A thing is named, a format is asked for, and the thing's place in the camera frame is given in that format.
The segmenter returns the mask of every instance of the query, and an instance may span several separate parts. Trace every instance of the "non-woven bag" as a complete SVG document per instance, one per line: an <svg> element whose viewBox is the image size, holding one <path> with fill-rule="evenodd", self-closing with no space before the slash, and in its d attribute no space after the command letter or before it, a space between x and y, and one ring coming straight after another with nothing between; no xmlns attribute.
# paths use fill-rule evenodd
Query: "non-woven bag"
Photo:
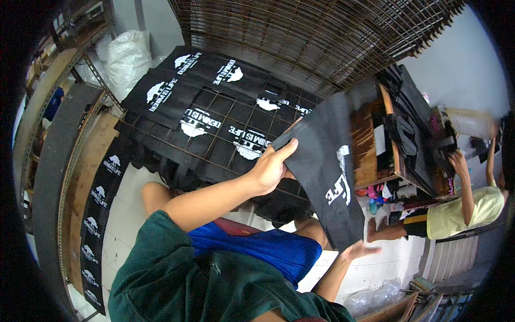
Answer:
<svg viewBox="0 0 515 322"><path fill-rule="evenodd" d="M363 239L365 224L353 193L350 110L344 95L320 103L272 147L278 150L292 138L299 145L284 163L306 191L331 245L343 251Z"/></svg>

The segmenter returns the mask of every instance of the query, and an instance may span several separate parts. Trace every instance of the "clear plastic bag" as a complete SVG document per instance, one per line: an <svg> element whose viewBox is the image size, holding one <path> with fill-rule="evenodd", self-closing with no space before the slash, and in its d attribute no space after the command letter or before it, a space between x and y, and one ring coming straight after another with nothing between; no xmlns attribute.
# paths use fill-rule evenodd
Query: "clear plastic bag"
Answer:
<svg viewBox="0 0 515 322"><path fill-rule="evenodd" d="M152 59L152 68L156 68L157 66L159 66L159 64L162 63L163 60L166 59L166 57L168 57L168 56L155 56Z"/></svg>
<svg viewBox="0 0 515 322"><path fill-rule="evenodd" d="M107 63L107 46L111 43L111 41L111 35L106 32L95 44L97 57L103 63Z"/></svg>
<svg viewBox="0 0 515 322"><path fill-rule="evenodd" d="M97 55L94 52L88 53L88 56L90 57L91 61L93 62L93 65L97 69L98 73L100 74L104 82L106 82L107 86L109 86L109 80L106 74L104 64L97 58ZM82 77L83 80L95 85L100 85L100 82L98 82L95 75L89 68L88 64L86 64L85 60L79 61L79 63L75 66L75 70L79 73L80 77Z"/></svg>
<svg viewBox="0 0 515 322"><path fill-rule="evenodd" d="M122 101L152 67L147 31L130 30L107 46L106 72L110 89Z"/></svg>
<svg viewBox="0 0 515 322"><path fill-rule="evenodd" d="M397 303L400 288L400 280L386 280L379 289L366 289L349 295L345 299L344 307L355 318L378 311Z"/></svg>

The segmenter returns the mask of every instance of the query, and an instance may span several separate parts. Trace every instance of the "wooden table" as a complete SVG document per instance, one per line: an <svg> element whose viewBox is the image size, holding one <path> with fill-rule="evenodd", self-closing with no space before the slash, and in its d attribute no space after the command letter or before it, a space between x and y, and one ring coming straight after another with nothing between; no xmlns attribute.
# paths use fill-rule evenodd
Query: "wooden table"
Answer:
<svg viewBox="0 0 515 322"><path fill-rule="evenodd" d="M406 171L404 157L399 153L399 149L393 140L386 142L387 145L391 146L393 163L386 170L377 170L372 114L379 112L386 116L395 113L388 90L381 84L379 88L380 95L377 100L361 107L352 117L354 188L366 188L371 185L401 178L430 195L419 180ZM441 168L436 167L434 169L434 178L438 197L448 196L450 190L449 181L444 178Z"/></svg>

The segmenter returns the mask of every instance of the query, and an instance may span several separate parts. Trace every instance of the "green sleeve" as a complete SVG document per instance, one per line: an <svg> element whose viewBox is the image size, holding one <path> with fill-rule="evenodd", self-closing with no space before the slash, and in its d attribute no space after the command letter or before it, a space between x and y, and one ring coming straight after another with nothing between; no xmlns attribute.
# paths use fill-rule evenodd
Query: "green sleeve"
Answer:
<svg viewBox="0 0 515 322"><path fill-rule="evenodd" d="M191 267L194 258L191 244L191 238L168 214L162 210L154 212L140 228L129 257L113 281L109 297L111 315L124 316L134 311L135 307L127 300L131 290L174 274L177 268L183 271Z"/></svg>

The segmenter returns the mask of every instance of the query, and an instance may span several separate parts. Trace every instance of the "stack of black bags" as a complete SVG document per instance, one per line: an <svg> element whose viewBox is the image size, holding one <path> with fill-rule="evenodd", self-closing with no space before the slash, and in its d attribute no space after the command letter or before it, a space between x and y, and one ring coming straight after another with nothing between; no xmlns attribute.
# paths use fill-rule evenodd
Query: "stack of black bags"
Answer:
<svg viewBox="0 0 515 322"><path fill-rule="evenodd" d="M321 99L254 65L178 46L122 101L115 129L134 144L131 163L192 191L238 177L266 146ZM313 208L297 181L258 197L256 214L280 227Z"/></svg>

